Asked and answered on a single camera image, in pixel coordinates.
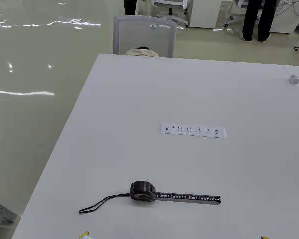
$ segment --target shiny green floor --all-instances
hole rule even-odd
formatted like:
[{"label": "shiny green floor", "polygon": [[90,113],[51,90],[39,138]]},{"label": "shiny green floor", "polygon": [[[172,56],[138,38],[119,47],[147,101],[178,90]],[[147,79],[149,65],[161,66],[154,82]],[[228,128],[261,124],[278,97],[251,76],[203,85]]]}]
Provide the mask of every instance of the shiny green floor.
[{"label": "shiny green floor", "polygon": [[[112,52],[113,17],[123,12],[119,0],[0,0],[0,202],[18,214],[97,55]],[[174,56],[299,65],[297,34],[245,43],[238,29],[181,30]]]}]

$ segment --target person's leg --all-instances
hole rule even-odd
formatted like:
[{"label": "person's leg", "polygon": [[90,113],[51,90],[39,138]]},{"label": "person's leg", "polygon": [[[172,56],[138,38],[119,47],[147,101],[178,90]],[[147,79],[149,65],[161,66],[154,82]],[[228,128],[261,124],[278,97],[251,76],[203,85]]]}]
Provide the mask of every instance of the person's leg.
[{"label": "person's leg", "polygon": [[263,12],[258,25],[258,40],[265,41],[269,37],[271,24],[276,12],[277,0],[265,0]]},{"label": "person's leg", "polygon": [[135,15],[135,7],[137,0],[124,0],[125,15]]},{"label": "person's leg", "polygon": [[253,30],[261,3],[262,0],[249,0],[243,28],[243,37],[246,41],[251,41],[253,38]]}]

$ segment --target shoe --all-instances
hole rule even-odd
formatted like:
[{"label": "shoe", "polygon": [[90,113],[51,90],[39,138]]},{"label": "shoe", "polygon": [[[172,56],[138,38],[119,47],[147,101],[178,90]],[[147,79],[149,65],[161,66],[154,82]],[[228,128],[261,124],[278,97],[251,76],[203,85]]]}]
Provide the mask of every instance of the shoe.
[{"label": "shoe", "polygon": [[247,41],[247,40],[244,38],[244,35],[243,35],[242,32],[240,32],[239,37],[240,37],[243,41],[245,41],[245,42],[248,42],[248,43],[252,42],[252,40]]},{"label": "shoe", "polygon": [[265,41],[268,41],[268,39],[270,38],[270,36],[271,36],[271,34],[269,33],[269,36],[268,36],[265,40],[260,40],[260,39],[258,38],[258,41],[259,41],[259,42],[265,42]]}]

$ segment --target gray chair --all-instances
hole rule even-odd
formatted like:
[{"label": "gray chair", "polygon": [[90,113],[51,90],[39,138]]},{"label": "gray chair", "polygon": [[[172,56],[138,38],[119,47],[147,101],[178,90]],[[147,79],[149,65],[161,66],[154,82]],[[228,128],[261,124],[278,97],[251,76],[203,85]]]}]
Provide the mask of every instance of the gray chair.
[{"label": "gray chair", "polygon": [[173,57],[177,24],[151,16],[114,17],[113,53],[147,47],[160,57]]}]

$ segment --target power outlet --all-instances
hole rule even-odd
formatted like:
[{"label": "power outlet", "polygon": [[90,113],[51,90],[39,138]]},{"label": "power outlet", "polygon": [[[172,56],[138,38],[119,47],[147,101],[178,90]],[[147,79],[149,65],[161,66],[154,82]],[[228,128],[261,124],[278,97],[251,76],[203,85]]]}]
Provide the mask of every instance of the power outlet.
[{"label": "power outlet", "polygon": [[218,127],[162,123],[160,125],[160,132],[167,133],[167,134],[226,138],[226,130],[224,128],[218,128]]}]

